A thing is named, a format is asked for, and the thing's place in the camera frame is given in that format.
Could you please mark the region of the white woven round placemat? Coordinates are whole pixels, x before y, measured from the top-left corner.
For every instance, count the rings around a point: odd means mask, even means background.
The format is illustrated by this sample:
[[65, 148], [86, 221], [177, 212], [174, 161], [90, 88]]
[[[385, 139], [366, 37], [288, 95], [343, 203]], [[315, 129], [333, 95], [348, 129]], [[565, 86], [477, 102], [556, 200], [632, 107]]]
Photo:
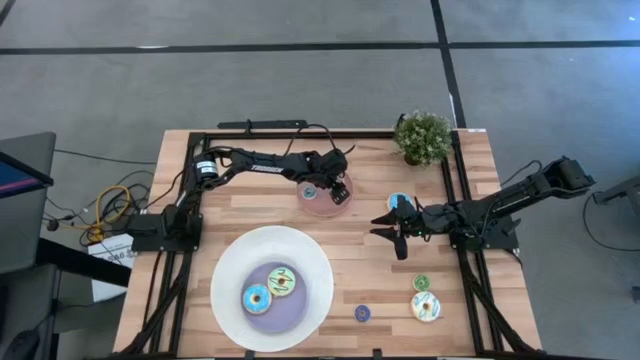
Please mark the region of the white woven round placemat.
[[[263, 333], [251, 325], [241, 308], [240, 294], [258, 266], [284, 263], [295, 268], [307, 287], [307, 308], [301, 321], [281, 333]], [[309, 337], [329, 313], [334, 293], [330, 262], [310, 236], [285, 226], [265, 226], [236, 239], [217, 262], [211, 283], [211, 306], [217, 323], [236, 344], [256, 352], [289, 349]]]

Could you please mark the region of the large blue iced donut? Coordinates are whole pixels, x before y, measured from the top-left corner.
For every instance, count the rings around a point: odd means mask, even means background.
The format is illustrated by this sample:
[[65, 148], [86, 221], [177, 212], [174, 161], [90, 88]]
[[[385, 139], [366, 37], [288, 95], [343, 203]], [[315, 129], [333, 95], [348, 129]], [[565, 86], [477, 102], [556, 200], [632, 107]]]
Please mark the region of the large blue iced donut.
[[387, 199], [387, 207], [389, 210], [397, 209], [398, 206], [411, 211], [415, 210], [413, 199], [404, 192], [394, 192], [390, 194]]
[[272, 294], [266, 285], [253, 284], [244, 290], [242, 303], [247, 312], [263, 314], [271, 307]]

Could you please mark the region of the black controller box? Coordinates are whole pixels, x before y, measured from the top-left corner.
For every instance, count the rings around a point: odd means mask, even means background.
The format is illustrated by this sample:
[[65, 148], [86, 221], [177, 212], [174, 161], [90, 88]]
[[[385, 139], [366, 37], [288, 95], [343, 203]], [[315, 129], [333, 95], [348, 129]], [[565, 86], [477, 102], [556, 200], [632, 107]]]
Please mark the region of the black controller box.
[[133, 237], [153, 236], [159, 233], [161, 216], [157, 214], [133, 215], [127, 220], [125, 232]]

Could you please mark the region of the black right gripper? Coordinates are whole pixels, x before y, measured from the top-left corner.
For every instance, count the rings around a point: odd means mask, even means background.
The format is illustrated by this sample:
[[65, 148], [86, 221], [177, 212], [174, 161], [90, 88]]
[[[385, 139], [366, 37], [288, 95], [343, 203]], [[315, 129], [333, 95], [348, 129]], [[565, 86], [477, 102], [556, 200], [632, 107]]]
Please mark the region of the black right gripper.
[[376, 228], [371, 229], [370, 233], [394, 242], [398, 260], [406, 260], [408, 257], [408, 237], [422, 237], [425, 242], [428, 242], [432, 235], [441, 233], [436, 216], [416, 210], [405, 198], [398, 199], [394, 211], [373, 219], [371, 223], [391, 226], [397, 224], [397, 229]]

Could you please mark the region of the small green potted plant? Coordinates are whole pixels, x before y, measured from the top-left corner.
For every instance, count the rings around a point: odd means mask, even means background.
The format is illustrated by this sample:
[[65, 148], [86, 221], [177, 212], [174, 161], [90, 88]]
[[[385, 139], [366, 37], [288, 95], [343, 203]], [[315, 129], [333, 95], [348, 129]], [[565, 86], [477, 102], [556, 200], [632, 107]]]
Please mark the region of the small green potted plant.
[[448, 118], [416, 110], [399, 116], [393, 141], [407, 164], [428, 167], [449, 156], [451, 130]]

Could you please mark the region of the purple plate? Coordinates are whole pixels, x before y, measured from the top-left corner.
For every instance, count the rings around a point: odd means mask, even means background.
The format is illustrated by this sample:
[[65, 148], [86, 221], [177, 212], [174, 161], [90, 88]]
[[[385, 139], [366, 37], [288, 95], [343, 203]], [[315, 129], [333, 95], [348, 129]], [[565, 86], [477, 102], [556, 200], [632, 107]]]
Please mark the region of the purple plate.
[[[296, 276], [296, 287], [284, 297], [272, 295], [271, 307], [263, 314], [251, 314], [247, 312], [242, 303], [244, 290], [253, 284], [267, 286], [269, 273], [278, 267], [290, 268]], [[255, 268], [246, 278], [240, 294], [241, 308], [245, 317], [253, 327], [263, 333], [281, 333], [294, 328], [303, 318], [307, 308], [307, 287], [302, 275], [293, 267], [284, 263], [270, 262]]]

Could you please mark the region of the black desk edge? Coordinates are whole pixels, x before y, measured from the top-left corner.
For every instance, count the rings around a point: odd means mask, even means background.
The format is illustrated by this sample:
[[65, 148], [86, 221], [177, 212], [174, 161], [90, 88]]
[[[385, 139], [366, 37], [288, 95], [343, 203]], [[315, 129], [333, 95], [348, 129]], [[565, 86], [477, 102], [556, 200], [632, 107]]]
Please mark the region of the black desk edge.
[[128, 286], [131, 275], [131, 269], [124, 265], [91, 256], [44, 238], [40, 238], [38, 242], [36, 263], [52, 264], [64, 272], [122, 287]]

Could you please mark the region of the black metal table frame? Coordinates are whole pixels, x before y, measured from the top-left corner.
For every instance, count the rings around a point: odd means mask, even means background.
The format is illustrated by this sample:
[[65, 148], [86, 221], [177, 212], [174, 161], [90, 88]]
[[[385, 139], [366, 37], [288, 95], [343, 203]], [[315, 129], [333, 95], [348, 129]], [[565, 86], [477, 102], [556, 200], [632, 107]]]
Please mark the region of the black metal table frame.
[[[325, 251], [334, 274], [334, 297], [326, 320], [285, 356], [347, 358], [472, 356], [478, 350], [503, 350], [482, 306], [463, 286], [458, 256], [445, 236], [429, 242], [412, 239], [409, 256], [398, 260], [392, 245], [370, 233], [371, 221], [387, 210], [394, 192], [415, 196], [423, 204], [478, 199], [499, 188], [489, 138], [484, 130], [459, 129], [452, 157], [443, 166], [411, 167], [398, 154], [388, 130], [347, 129], [327, 136], [319, 130], [295, 134], [290, 130], [169, 130], [165, 133], [152, 185], [159, 205], [179, 192], [175, 175], [202, 145], [227, 145], [256, 152], [317, 150], [333, 146], [348, 150], [354, 200], [340, 215], [321, 218], [304, 211], [293, 183], [273, 175], [243, 173], [229, 184], [208, 192], [202, 201], [204, 229], [191, 256], [185, 290], [167, 311], [149, 342], [153, 352], [171, 351], [180, 358], [230, 358], [245, 355], [228, 338], [210, 305], [214, 268], [225, 249], [240, 235], [266, 225], [299, 229]], [[415, 275], [430, 279], [427, 291], [440, 301], [437, 320], [421, 322], [410, 302], [418, 293]], [[354, 318], [364, 304], [368, 322]]]

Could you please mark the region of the white paper box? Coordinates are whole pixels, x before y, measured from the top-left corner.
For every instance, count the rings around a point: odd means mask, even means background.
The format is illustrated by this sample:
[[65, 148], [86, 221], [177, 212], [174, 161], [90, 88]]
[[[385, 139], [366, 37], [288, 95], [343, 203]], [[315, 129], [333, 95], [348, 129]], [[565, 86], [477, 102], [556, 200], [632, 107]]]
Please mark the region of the white paper box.
[[[133, 238], [128, 234], [109, 237], [100, 243], [90, 245], [88, 253], [96, 258], [107, 260], [117, 265], [131, 269], [135, 261], [135, 253], [132, 251]], [[125, 294], [126, 286], [119, 286], [92, 280], [92, 294], [95, 303], [110, 300]]]

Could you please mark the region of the black flat bar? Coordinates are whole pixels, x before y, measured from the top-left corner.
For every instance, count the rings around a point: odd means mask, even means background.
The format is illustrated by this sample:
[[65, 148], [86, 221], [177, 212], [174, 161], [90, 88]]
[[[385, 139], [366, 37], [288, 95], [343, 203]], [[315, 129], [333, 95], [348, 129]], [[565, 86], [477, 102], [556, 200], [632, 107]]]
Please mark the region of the black flat bar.
[[308, 122], [306, 120], [265, 120], [252, 121], [246, 119], [242, 122], [220, 122], [217, 127], [219, 129], [240, 129], [250, 132], [255, 129], [298, 129], [306, 128]]

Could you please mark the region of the laptop screen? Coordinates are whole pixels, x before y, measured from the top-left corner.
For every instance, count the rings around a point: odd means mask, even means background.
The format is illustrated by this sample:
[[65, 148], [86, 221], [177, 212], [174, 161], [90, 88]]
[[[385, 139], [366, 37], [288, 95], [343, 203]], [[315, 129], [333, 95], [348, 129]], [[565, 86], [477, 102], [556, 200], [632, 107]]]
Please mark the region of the laptop screen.
[[54, 185], [48, 175], [0, 152], [0, 199], [45, 189]]

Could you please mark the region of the large white donut teal drizzle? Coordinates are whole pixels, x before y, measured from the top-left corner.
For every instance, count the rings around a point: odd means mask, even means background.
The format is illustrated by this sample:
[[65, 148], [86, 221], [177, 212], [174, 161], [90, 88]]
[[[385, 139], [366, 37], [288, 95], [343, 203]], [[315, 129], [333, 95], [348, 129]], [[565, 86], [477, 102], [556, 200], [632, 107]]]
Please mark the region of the large white donut teal drizzle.
[[429, 291], [416, 293], [410, 302], [413, 316], [421, 322], [432, 322], [438, 319], [441, 305], [439, 299]]

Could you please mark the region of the large mint donut black drizzle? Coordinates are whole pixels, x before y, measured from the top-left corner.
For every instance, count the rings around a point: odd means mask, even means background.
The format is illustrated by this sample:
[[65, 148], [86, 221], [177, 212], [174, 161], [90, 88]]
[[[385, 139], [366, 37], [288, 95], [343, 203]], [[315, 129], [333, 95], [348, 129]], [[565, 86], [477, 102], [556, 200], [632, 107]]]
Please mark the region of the large mint donut black drizzle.
[[268, 275], [267, 287], [273, 296], [288, 296], [296, 287], [295, 273], [288, 267], [275, 268]]

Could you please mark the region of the pink plate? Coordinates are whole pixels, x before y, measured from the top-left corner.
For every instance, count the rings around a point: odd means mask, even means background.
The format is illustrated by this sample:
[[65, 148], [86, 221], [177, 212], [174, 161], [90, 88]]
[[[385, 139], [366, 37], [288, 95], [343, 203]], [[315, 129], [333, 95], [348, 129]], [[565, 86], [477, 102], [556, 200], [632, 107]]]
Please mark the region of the pink plate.
[[301, 188], [305, 184], [311, 183], [303, 182], [301, 184], [298, 184], [296, 187], [298, 205], [308, 213], [319, 217], [334, 217], [343, 213], [354, 200], [354, 187], [351, 177], [348, 173], [345, 173], [342, 177], [340, 177], [340, 180], [346, 186], [346, 189], [350, 193], [347, 199], [341, 204], [337, 205], [332, 200], [329, 189], [320, 189], [316, 186], [315, 187], [317, 188], [317, 196], [312, 200], [305, 200], [301, 195]]

